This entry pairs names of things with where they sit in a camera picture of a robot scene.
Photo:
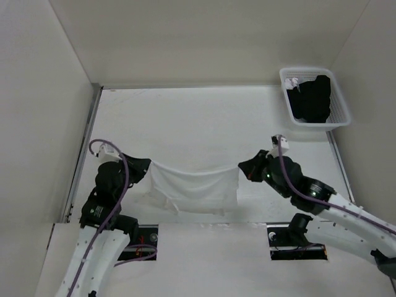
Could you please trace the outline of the black tank top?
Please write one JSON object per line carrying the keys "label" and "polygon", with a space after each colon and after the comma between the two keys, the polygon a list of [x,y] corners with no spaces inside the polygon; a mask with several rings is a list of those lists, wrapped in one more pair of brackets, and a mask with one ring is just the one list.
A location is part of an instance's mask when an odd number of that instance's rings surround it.
{"label": "black tank top", "polygon": [[330,116],[331,80],[326,75],[299,83],[299,89],[286,92],[295,119],[306,123],[325,123]]}

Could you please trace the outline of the metal table edge rail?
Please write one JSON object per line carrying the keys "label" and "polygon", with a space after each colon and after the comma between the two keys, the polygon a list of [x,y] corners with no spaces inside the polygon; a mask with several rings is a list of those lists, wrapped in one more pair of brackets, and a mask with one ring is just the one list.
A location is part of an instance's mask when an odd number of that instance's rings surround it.
{"label": "metal table edge rail", "polygon": [[84,128],[84,133],[82,136],[82,141],[80,144],[80,150],[77,158],[77,163],[74,168],[74,174],[71,181],[71,186],[66,199],[66,204],[63,211],[62,222],[69,223],[71,215],[74,209],[75,196],[77,193],[77,188],[79,185],[80,177],[82,174],[82,169],[84,166],[85,157],[88,151],[88,145],[90,142],[90,137],[92,135],[93,125],[95,122],[95,117],[97,115],[98,105],[100,102],[101,93],[103,91],[103,86],[99,83],[92,83],[93,87],[93,97],[91,100],[90,108],[88,111],[87,122]]}

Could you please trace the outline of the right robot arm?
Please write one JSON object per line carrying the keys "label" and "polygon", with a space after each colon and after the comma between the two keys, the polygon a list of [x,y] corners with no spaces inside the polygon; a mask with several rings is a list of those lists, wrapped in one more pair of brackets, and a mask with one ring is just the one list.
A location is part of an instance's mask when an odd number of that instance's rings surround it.
{"label": "right robot arm", "polygon": [[351,203],[334,188],[303,174],[287,156],[260,150],[238,165],[247,180],[267,183],[299,210],[287,229],[288,240],[305,247],[334,246],[374,264],[395,278],[395,226]]}

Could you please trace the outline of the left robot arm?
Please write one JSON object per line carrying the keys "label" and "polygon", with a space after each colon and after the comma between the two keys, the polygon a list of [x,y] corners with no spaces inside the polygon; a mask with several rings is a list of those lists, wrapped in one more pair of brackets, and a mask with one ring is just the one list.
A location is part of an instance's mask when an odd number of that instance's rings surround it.
{"label": "left robot arm", "polygon": [[125,189],[148,172],[149,158],[100,154],[95,187],[82,207],[79,237],[56,296],[100,296],[124,248],[139,239],[137,219],[121,214]]}

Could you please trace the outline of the white plastic basket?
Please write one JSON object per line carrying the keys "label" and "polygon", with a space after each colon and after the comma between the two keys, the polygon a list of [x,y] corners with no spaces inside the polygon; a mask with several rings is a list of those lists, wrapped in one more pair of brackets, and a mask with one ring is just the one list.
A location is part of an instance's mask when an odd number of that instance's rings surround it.
{"label": "white plastic basket", "polygon": [[[313,81],[319,75],[326,75],[330,79],[331,94],[329,117],[326,119],[325,123],[307,123],[303,120],[296,119],[293,115],[287,89],[285,87],[286,79],[291,80],[296,77],[299,83],[303,83],[306,81]],[[290,117],[291,129],[296,131],[327,132],[338,127],[348,126],[351,123],[351,115],[348,110],[347,103],[343,97],[340,87],[338,86],[337,80],[330,70],[312,66],[284,67],[279,70],[279,76],[288,115]]]}

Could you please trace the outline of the small white cloth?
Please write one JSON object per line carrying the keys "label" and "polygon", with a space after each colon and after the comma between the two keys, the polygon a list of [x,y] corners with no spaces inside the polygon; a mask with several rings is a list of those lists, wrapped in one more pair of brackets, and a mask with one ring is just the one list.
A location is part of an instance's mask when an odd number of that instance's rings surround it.
{"label": "small white cloth", "polygon": [[287,90],[293,90],[294,88],[299,89],[299,80],[297,77],[291,79],[287,78],[284,81],[284,86]]}

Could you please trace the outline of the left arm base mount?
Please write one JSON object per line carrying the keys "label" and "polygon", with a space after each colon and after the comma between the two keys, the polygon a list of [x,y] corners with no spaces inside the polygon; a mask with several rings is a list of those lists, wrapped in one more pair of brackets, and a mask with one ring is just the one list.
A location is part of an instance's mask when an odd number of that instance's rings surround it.
{"label": "left arm base mount", "polygon": [[151,256],[158,246],[158,225],[140,225],[118,261]]}

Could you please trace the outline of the white tank top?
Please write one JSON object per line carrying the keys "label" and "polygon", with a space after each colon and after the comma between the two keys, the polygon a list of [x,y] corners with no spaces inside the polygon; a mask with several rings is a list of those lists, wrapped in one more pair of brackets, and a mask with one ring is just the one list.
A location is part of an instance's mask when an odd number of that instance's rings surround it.
{"label": "white tank top", "polygon": [[239,169],[183,172],[151,163],[150,197],[155,206],[180,212],[224,215],[238,206]]}

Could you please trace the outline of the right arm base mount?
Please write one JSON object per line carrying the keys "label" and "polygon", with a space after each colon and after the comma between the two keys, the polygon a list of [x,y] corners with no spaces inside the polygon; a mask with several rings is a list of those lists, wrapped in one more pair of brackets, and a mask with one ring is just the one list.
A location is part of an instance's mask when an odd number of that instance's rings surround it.
{"label": "right arm base mount", "polygon": [[328,260],[323,244],[293,239],[286,226],[267,228],[272,260]]}

